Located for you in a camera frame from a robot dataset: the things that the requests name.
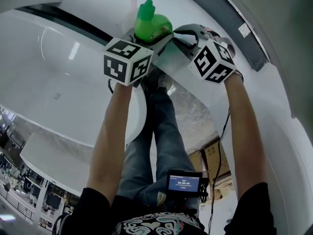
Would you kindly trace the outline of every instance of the green bottle cap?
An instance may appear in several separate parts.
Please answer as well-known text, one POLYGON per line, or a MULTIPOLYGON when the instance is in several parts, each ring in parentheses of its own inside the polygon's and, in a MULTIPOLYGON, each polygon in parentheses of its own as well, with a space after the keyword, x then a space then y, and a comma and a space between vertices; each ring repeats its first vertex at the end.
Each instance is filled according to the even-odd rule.
POLYGON ((151 21, 156 8, 152 4, 152 0, 146 0, 145 3, 141 4, 138 10, 137 18, 144 21, 151 21))

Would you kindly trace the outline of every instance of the screen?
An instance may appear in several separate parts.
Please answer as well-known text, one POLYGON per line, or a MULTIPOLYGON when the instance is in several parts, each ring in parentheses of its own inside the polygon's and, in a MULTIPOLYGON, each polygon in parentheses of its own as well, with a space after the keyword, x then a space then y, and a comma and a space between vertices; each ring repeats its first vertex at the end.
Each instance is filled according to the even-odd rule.
POLYGON ((197 192, 200 178, 170 175, 169 190, 197 192))

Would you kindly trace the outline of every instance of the black shirt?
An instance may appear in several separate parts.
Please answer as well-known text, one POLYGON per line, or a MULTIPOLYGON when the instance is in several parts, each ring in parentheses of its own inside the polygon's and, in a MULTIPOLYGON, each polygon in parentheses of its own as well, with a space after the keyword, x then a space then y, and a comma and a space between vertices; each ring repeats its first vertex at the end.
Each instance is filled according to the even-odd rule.
MULTIPOLYGON (((225 231, 226 235, 276 234, 266 183, 255 185, 241 197, 234 217, 225 227, 225 231)), ((61 224, 59 235, 68 234, 205 235, 206 233, 194 217, 185 213, 157 212, 157 209, 120 196, 116 196, 110 207, 104 195, 85 188, 73 214, 66 217, 61 224)))

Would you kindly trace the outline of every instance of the green plastic bottle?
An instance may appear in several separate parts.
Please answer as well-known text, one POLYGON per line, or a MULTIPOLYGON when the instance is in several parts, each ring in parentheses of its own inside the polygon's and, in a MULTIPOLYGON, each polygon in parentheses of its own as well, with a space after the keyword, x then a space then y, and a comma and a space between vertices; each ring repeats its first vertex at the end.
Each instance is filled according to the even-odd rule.
POLYGON ((146 0, 138 10, 135 22, 135 35, 146 43, 153 43, 173 33, 171 22, 166 16, 155 14, 152 0, 146 0))

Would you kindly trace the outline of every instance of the black sleeve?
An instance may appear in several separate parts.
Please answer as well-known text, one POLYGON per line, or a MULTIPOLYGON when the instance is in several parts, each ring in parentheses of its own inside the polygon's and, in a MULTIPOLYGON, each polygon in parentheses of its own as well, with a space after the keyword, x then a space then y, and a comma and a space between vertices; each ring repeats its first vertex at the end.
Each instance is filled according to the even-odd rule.
POLYGON ((225 235, 275 235, 273 215, 270 212, 267 183, 259 183, 240 198, 233 219, 226 225, 225 235))
POLYGON ((71 216, 66 217, 59 235, 112 234, 111 208, 107 198, 98 191, 85 188, 71 216))

